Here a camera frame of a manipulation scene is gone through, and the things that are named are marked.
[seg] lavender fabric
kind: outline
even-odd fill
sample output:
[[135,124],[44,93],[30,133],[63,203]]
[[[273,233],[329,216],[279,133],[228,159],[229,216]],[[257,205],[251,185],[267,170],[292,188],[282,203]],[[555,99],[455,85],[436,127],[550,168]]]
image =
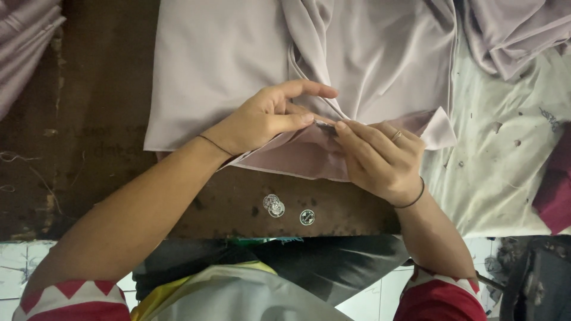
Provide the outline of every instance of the lavender fabric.
[[[163,1],[144,149],[172,151],[261,87],[306,78],[336,99],[295,103],[331,118],[394,120],[429,149],[456,143],[451,0]],[[236,166],[346,180],[337,143],[312,125],[246,153]]]
[[65,20],[59,0],[0,0],[0,120],[34,72]]
[[548,47],[569,52],[569,0],[464,0],[464,30],[472,57],[489,74],[518,76]]

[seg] dark wooden tabletop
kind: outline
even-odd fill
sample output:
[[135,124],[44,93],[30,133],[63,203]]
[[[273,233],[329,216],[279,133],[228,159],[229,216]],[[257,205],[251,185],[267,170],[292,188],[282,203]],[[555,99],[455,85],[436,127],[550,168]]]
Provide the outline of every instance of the dark wooden tabletop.
[[[142,150],[158,1],[65,1],[63,34],[0,122],[0,241],[58,239],[92,206],[156,162]],[[262,201],[277,195],[273,218]],[[315,222],[299,221],[303,210]],[[237,167],[217,172],[171,233],[180,238],[398,233],[383,200],[350,183]]]

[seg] person's right hand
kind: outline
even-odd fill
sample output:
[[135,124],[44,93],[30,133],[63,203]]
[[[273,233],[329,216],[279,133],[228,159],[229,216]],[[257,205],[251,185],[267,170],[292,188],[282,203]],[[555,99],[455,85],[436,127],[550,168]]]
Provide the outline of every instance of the person's right hand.
[[363,125],[356,121],[335,124],[336,141],[345,150],[349,180],[396,207],[417,199],[422,183],[420,162],[425,143],[407,130],[398,132],[386,122]]

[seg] person's left hand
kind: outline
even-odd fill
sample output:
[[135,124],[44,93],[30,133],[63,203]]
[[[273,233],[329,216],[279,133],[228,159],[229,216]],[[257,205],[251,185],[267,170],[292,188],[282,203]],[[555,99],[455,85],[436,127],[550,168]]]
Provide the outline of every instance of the person's left hand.
[[228,153],[239,155],[264,146],[275,135],[303,129],[314,119],[335,124],[289,101],[302,94],[335,98],[337,90],[307,79],[265,87],[202,135]]

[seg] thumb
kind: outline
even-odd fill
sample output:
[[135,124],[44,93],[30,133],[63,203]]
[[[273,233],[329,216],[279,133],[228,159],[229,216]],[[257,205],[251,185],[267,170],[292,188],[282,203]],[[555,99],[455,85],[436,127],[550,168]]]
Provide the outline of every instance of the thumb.
[[313,123],[314,115],[307,114],[290,114],[290,115],[271,115],[272,131],[275,134],[286,131],[294,131],[306,128]]

